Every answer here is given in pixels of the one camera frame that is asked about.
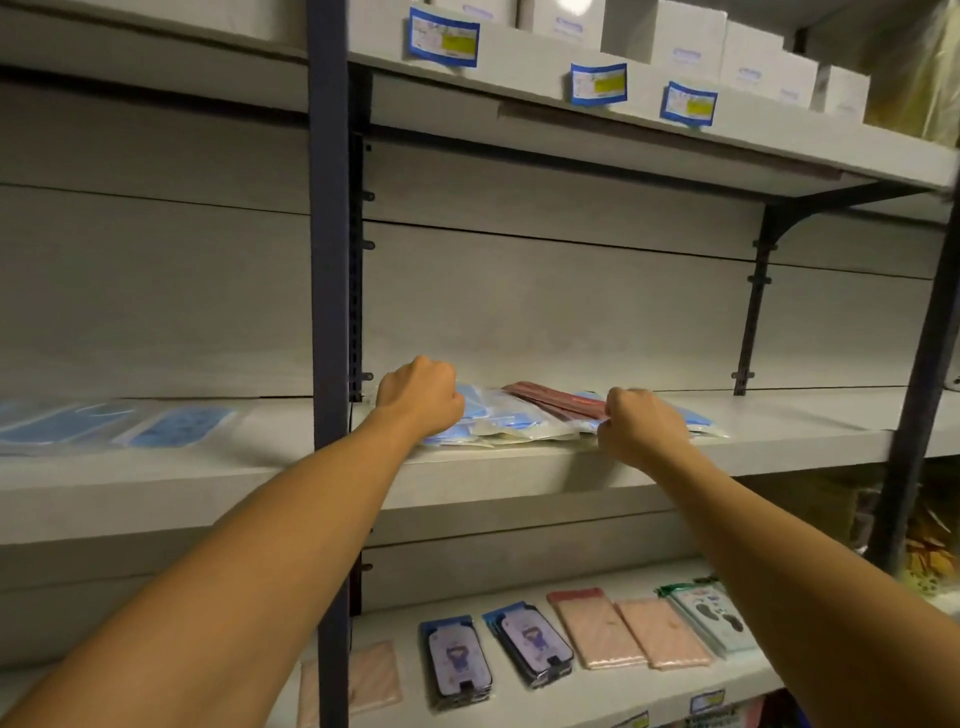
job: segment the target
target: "metal shelf upright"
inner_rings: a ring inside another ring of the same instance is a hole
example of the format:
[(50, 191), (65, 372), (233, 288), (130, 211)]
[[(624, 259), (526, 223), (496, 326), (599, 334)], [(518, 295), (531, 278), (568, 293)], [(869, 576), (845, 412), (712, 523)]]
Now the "metal shelf upright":
[[(747, 394), (751, 360), (771, 254), (781, 237), (821, 212), (890, 200), (923, 190), (898, 182), (869, 182), (799, 198), (782, 198), (608, 165), (371, 125), (372, 72), (348, 62), (347, 0), (307, 0), (309, 54), (310, 246), (313, 314), (314, 444), (322, 448), (349, 433), (350, 403), (359, 401), (362, 372), (362, 205), (372, 199), (363, 184), (365, 138), (399, 141), (480, 158), (750, 199), (765, 205), (749, 276), (751, 297), (743, 342), (733, 372), (734, 396)], [(948, 364), (960, 328), (960, 197), (946, 225), (923, 333), (894, 434), (886, 479), (867, 558), (893, 572), (899, 565), (906, 522), (917, 493)], [(900, 221), (899, 224), (918, 224)], [(350, 617), (360, 613), (361, 563), (327, 610), (318, 630), (322, 728), (347, 728)]]

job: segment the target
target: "fist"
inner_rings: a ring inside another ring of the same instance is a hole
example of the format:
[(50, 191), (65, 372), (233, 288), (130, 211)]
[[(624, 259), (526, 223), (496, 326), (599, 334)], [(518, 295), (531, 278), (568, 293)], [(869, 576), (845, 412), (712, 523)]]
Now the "fist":
[(681, 414), (645, 389), (611, 389), (607, 415), (597, 430), (600, 447), (632, 468), (646, 472), (670, 452), (689, 447)]
[(457, 370), (445, 361), (418, 356), (380, 381), (376, 408), (400, 418), (415, 440), (443, 432), (464, 416), (456, 390)]

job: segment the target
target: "cardboard box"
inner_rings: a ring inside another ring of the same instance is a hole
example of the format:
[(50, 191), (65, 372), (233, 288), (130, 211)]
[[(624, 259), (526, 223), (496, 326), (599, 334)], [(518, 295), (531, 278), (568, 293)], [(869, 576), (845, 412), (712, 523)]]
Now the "cardboard box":
[(811, 107), (831, 116), (859, 123), (867, 112), (870, 76), (848, 71), (838, 65), (824, 65), (817, 72)]
[(782, 104), (809, 109), (817, 84), (819, 64), (789, 51), (780, 51), (776, 75), (777, 99)]
[(444, 10), (462, 12), (477, 20), (516, 27), (516, 0), (429, 0)]
[(618, 5), (608, 19), (608, 53), (650, 63), (676, 73), (681, 79), (720, 79), (727, 14), (697, 8), (675, 0), (633, 0)]
[(730, 21), (720, 64), (720, 83), (775, 99), (780, 94), (777, 74), (782, 53), (783, 36)]
[(516, 26), (600, 50), (606, 0), (520, 0)]

